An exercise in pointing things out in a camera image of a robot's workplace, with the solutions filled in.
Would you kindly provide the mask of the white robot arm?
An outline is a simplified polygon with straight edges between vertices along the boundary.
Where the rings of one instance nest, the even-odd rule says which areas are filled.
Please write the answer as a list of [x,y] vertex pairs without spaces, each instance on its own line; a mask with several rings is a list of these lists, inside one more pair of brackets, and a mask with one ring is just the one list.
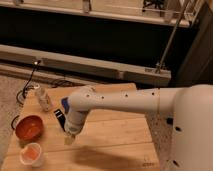
[[213,85],[99,93],[83,86],[62,100],[65,131],[78,135],[93,109],[171,114],[170,171],[213,171]]

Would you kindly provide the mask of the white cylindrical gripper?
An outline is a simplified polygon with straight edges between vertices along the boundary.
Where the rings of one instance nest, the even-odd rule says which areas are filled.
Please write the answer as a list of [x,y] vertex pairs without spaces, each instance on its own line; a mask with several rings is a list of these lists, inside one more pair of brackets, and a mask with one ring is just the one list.
[[87,112],[78,111],[69,111],[65,115],[64,129],[69,133],[65,136],[64,143],[66,145],[71,145],[75,141],[75,135],[78,135],[82,131],[87,115]]

